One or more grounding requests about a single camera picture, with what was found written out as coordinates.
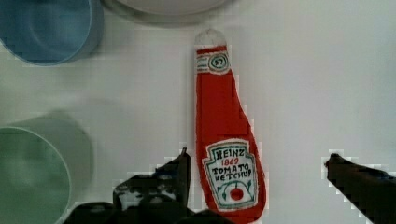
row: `white surface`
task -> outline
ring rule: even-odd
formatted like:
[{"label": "white surface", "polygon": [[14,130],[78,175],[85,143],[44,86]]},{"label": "white surface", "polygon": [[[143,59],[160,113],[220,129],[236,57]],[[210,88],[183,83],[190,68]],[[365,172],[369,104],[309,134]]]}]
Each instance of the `white surface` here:
[{"label": "white surface", "polygon": [[159,15],[186,15],[217,7],[225,0],[117,0],[125,6]]},{"label": "white surface", "polygon": [[[0,48],[0,123],[63,108],[94,143],[87,201],[111,201],[132,172],[194,149],[193,41],[227,37],[240,99],[267,172],[263,223],[366,223],[329,188],[343,149],[396,171],[395,1],[234,0],[205,15],[119,17],[90,59],[33,67]],[[203,208],[195,164],[190,208]]]}]

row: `white bowl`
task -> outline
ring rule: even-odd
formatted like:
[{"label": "white bowl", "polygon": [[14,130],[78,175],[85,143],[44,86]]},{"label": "white bowl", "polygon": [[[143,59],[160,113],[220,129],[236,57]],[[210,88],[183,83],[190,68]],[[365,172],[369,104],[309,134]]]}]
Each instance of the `white bowl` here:
[{"label": "white bowl", "polygon": [[157,15],[187,15],[217,7],[226,0],[116,0],[136,10]]}]

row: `green cup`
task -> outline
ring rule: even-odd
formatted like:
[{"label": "green cup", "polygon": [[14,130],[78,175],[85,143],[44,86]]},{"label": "green cup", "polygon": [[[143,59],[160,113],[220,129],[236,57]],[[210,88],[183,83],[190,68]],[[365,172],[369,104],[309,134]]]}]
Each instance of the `green cup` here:
[{"label": "green cup", "polygon": [[1,223],[62,223],[91,177],[91,143],[73,120],[46,116],[0,128]]}]

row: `cup rim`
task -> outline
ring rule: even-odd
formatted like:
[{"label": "cup rim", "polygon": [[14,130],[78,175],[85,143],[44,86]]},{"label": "cup rim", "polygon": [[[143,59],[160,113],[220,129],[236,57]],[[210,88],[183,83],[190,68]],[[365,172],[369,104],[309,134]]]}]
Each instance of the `cup rim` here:
[{"label": "cup rim", "polygon": [[69,192],[68,192],[68,197],[67,197],[67,204],[65,205],[65,207],[64,207],[64,209],[62,211],[62,214],[55,221],[55,223],[58,223],[60,220],[62,220],[62,217],[64,217],[64,215],[67,213],[67,208],[68,208],[69,204],[71,203],[71,199],[72,199],[72,188],[73,188],[73,186],[72,186],[73,183],[72,183],[72,178],[71,178],[71,175],[70,175],[69,167],[67,166],[67,163],[65,162],[64,157],[62,156],[62,154],[59,152],[59,149],[55,145],[53,145],[49,140],[47,140],[44,136],[40,135],[39,133],[36,133],[36,132],[34,132],[32,130],[29,130],[28,128],[13,126],[12,124],[11,125],[6,125],[6,126],[1,126],[0,127],[0,132],[5,130],[5,129],[11,129],[11,130],[13,129],[13,130],[27,132],[29,134],[32,134],[32,135],[40,138],[46,144],[48,144],[52,148],[52,150],[54,150],[56,152],[56,154],[58,155],[58,158],[61,159],[61,161],[62,161],[62,163],[64,165],[64,168],[66,170],[66,173],[67,173]]}]

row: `red ketchup bottle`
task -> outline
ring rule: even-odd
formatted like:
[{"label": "red ketchup bottle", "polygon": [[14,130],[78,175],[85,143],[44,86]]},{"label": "red ketchup bottle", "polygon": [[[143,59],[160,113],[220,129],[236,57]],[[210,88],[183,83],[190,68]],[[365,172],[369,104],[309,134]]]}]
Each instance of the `red ketchup bottle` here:
[{"label": "red ketchup bottle", "polygon": [[208,207],[237,224],[260,218],[266,202],[256,142],[236,92],[223,34],[195,39],[196,159]]}]

